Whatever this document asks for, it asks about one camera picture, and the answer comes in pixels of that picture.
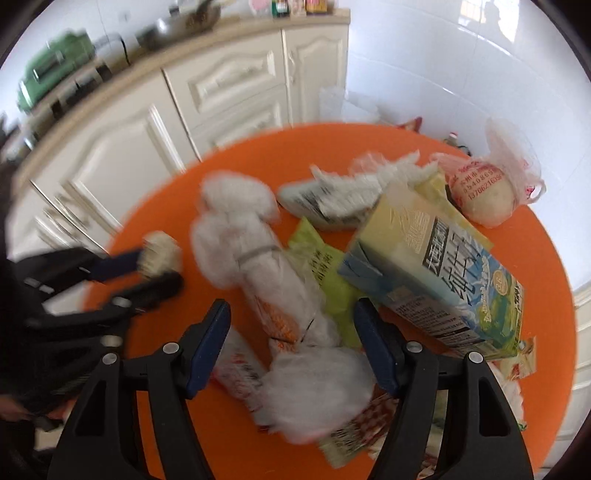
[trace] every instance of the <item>round table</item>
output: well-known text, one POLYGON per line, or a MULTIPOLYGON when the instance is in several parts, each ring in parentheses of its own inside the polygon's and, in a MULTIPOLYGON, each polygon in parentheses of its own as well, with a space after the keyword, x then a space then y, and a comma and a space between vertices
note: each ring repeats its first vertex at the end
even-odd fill
MULTIPOLYGON (((351 161, 368 151, 395 160, 417 149, 421 151, 423 163, 438 151, 458 154, 436 140, 393 127, 311 125, 236 144, 173 179, 138 206, 109 248, 111 253, 135 248, 141 245, 146 233, 162 230, 183 249, 184 290, 156 312, 134 321, 128 355, 146 355, 163 343, 178 339, 189 324, 201 321, 215 298, 224 298, 232 306, 232 324, 263 362, 270 361, 267 339, 242 292, 212 287, 193 259, 189 232, 199 215, 200 184, 206 174, 215 170, 240 172, 261 179, 276 192, 287 182, 309 179, 310 165, 346 174, 351 161)), ((281 222, 273 229, 284 245, 297 222, 298 219, 282 210, 281 222)), ((569 402, 576 353, 571 291, 552 242, 529 208, 520 207, 501 227, 482 229, 482 232, 494 242, 494 256, 525 287, 522 337, 537 337, 538 371, 521 381, 528 423, 524 439, 535 471, 554 443, 569 402)), ((327 243, 344 250, 351 234, 331 232, 322 236, 327 243)), ((136 280, 126 278, 108 286, 96 285, 86 306, 97 305, 113 289, 136 280)), ((382 309, 382 313, 399 324, 408 338, 422 340, 441 351, 441 345, 426 339, 391 311, 382 309)), ((138 404, 150 472, 163 478, 146 394, 140 394, 138 404)), ((332 470, 315 445, 289 445, 279 434, 257 432, 246 408, 216 385, 209 385, 190 401, 189 411, 218 480, 233 480, 238 473, 243 478, 256 479, 301 480, 311 475, 326 480, 362 480, 373 465, 368 455, 362 453, 344 468, 332 470)))

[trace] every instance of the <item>crumpled plastic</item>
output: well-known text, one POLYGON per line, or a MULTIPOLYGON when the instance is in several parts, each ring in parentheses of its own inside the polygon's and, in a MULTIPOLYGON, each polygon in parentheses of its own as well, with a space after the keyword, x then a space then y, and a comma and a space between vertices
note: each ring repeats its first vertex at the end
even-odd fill
POLYGON ((368 153, 356 159, 350 176, 310 167, 313 180, 283 186, 279 201, 290 213, 307 217, 320 229, 357 228, 393 180, 414 187, 437 172, 437 166, 419 167, 420 152, 390 162, 381 154, 368 153))
POLYGON ((204 180, 203 200, 219 210, 204 213, 191 230, 193 254, 217 288, 241 286, 257 313, 274 355, 300 346, 338 346, 334 321, 311 273, 296 271, 271 228, 261 219, 278 212, 264 183, 238 174, 204 180))
POLYGON ((265 404, 288 442, 313 442, 360 414, 375 378, 366 356, 350 348, 281 353, 263 379, 265 404))

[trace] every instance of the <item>juice box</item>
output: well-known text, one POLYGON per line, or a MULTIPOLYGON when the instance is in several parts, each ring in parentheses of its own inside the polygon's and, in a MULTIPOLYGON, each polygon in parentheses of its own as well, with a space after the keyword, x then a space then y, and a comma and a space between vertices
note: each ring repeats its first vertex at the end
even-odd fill
POLYGON ((517 354, 523 286, 405 184, 384 191, 339 274, 459 354, 517 354))

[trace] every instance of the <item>yellow-green snack bag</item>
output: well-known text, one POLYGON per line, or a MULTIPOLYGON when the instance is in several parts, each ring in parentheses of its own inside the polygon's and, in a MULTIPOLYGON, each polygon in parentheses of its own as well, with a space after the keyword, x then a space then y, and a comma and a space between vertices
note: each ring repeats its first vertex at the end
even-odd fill
POLYGON ((306 218, 301 220, 291 236, 288 252, 305 260, 312 270, 326 296, 324 312, 336 322, 343 344, 351 348, 361 348, 361 341, 353 324, 353 306, 365 295, 337 273, 345 254, 325 244, 306 218))

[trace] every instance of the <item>cabinet door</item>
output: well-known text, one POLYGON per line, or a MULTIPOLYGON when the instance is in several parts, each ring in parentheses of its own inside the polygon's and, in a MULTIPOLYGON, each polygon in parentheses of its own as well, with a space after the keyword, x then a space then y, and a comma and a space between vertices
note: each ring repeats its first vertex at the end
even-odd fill
POLYGON ((286 125, 287 93, 285 86, 280 86, 223 113, 210 127, 197 127, 191 137, 203 158, 245 138, 286 125))
POLYGON ((291 122, 317 122, 320 89, 345 88, 349 27, 294 28, 283 35, 291 122))
POLYGON ((189 130, 240 102, 285 85, 279 32, 230 43, 165 69, 189 130))
MULTIPOLYGON (((10 259, 18 261, 50 250, 76 246, 87 245, 82 238, 79 238, 78 232, 59 215, 58 211, 48 207, 28 223, 22 237, 11 249, 10 259)), ((81 282, 45 302, 44 307, 52 314, 79 311, 88 290, 89 284, 81 282)))
POLYGON ((52 201, 60 198, 71 211, 87 212, 96 230, 91 234, 104 237, 195 159, 160 73, 98 112, 35 182, 52 201))

